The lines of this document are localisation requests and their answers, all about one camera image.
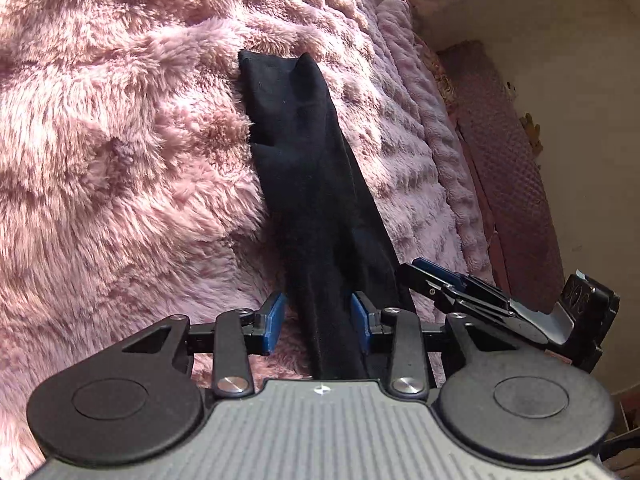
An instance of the floor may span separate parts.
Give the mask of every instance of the floor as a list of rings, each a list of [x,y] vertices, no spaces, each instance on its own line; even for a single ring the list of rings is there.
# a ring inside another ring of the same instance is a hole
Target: floor
[[[428,26],[432,48],[482,40],[542,126],[565,273],[622,298],[594,373],[612,392],[640,383],[640,0],[463,0]]]

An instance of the metal pin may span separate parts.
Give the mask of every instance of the metal pin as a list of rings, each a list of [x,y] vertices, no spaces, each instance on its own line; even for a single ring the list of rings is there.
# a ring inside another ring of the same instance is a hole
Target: metal pin
[[[413,377],[400,377],[393,381],[391,386],[401,394],[419,394],[424,390],[424,383]]]
[[[249,387],[249,383],[242,377],[231,376],[220,379],[217,386],[228,394],[241,394]]]

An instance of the blue strip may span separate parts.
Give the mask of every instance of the blue strip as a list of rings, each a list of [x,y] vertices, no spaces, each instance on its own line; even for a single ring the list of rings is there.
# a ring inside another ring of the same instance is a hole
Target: blue strip
[[[287,297],[284,294],[279,294],[266,316],[264,339],[262,340],[264,355],[270,355],[276,348],[278,338],[280,337],[282,322],[284,321],[284,310],[286,306]]]
[[[369,340],[371,332],[369,331],[369,317],[367,311],[360,303],[355,294],[351,295],[351,323],[358,333],[358,342],[363,354],[369,354]]]
[[[456,272],[451,272],[450,270],[447,270],[444,267],[441,267],[438,264],[434,264],[433,262],[430,262],[429,260],[426,260],[424,258],[416,258],[411,262],[411,264],[412,266],[418,267],[424,272],[432,274],[436,278],[440,278],[441,280],[450,283],[458,292],[465,291],[465,283]]]

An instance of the pink fur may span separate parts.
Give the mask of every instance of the pink fur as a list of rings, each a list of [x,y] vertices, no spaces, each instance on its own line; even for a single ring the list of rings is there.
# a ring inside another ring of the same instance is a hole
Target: pink fur
[[[42,461],[24,409],[46,377],[168,314],[212,320],[282,284],[241,48],[313,55],[400,260],[487,272],[408,26],[400,1],[0,0],[0,478]],[[293,311],[252,364],[258,380],[307,373]]]

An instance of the folded black clothing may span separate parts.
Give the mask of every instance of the folded black clothing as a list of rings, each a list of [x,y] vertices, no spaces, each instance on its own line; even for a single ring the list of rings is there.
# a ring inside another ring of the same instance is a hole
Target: folded black clothing
[[[254,165],[312,373],[322,380],[379,375],[360,352],[351,294],[363,291],[377,308],[415,306],[396,284],[398,257],[322,73],[309,54],[242,50],[239,65]]]

